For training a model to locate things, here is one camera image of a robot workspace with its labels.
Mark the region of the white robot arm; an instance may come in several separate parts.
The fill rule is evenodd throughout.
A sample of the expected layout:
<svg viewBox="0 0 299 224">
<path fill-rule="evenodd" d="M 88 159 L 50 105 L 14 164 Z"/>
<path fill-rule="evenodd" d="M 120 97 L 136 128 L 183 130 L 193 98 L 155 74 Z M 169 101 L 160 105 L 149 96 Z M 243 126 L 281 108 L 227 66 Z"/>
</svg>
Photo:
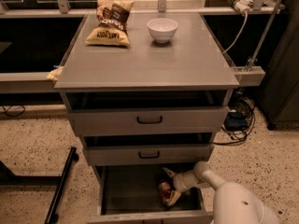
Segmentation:
<svg viewBox="0 0 299 224">
<path fill-rule="evenodd" d="M 217 175 L 205 161 L 199 161 L 190 171 L 175 173 L 164 167 L 172 179 L 174 190 L 167 205 L 174 205 L 181 194 L 207 183 L 215 191 L 213 199 L 214 224 L 280 224 L 278 215 L 244 186 Z"/>
</svg>

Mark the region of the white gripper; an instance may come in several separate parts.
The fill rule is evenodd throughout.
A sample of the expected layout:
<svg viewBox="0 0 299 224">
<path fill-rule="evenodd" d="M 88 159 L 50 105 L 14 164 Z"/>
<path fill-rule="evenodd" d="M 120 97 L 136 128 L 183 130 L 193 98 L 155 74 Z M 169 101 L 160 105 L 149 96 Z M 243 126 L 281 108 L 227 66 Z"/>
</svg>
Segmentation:
<svg viewBox="0 0 299 224">
<path fill-rule="evenodd" d="M 181 192 L 185 192 L 191 188 L 207 188 L 208 183 L 199 179 L 193 171 L 183 173 L 175 173 L 164 167 L 163 170 L 169 177 L 173 179 L 175 190 L 170 192 L 170 197 L 166 200 L 167 206 L 173 206 L 181 196 Z"/>
</svg>

